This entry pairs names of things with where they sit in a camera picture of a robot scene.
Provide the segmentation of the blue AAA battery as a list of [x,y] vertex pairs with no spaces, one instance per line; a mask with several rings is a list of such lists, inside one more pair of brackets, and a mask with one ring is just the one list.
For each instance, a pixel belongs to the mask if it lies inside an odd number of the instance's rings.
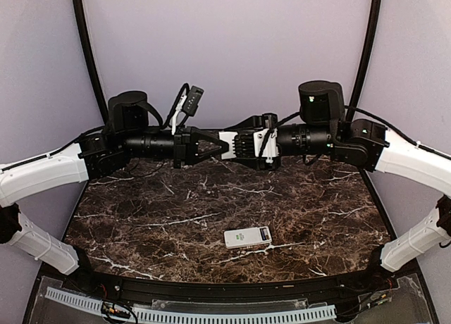
[[260,228],[259,231],[260,231],[260,234],[261,234],[261,239],[263,241],[266,241],[268,239],[267,229],[265,227],[263,227],[263,228]]

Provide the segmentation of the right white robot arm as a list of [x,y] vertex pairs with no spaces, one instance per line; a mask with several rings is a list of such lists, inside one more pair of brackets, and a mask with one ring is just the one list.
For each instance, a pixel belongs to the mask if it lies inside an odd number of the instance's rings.
[[372,253],[370,268],[359,277],[367,292],[378,289],[406,263],[450,239],[450,155],[415,142],[389,122],[368,113],[347,122],[342,87],[313,80],[298,87],[301,124],[275,114],[252,116],[219,133],[228,143],[223,160],[256,170],[273,170],[283,156],[329,156],[373,172],[405,177],[443,193],[433,210],[399,238]]

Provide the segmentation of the white remote control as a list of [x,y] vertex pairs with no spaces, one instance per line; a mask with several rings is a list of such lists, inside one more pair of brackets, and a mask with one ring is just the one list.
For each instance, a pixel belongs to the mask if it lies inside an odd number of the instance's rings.
[[263,227],[245,228],[239,230],[227,230],[223,233],[225,246],[228,249],[252,247],[260,244],[270,244],[271,240],[263,241],[259,229]]

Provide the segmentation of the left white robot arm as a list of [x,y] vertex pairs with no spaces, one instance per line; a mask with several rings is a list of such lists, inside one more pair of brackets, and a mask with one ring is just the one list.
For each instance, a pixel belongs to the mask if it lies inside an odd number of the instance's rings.
[[106,177],[133,158],[173,159],[178,168],[193,165],[229,150],[227,142],[195,127],[177,125],[179,112],[194,115],[203,91],[179,93],[171,116],[162,119],[141,91],[109,99],[109,120],[82,133],[60,149],[1,166],[1,243],[15,246],[71,280],[84,293],[99,288],[82,250],[64,244],[34,225],[18,201],[48,189]]

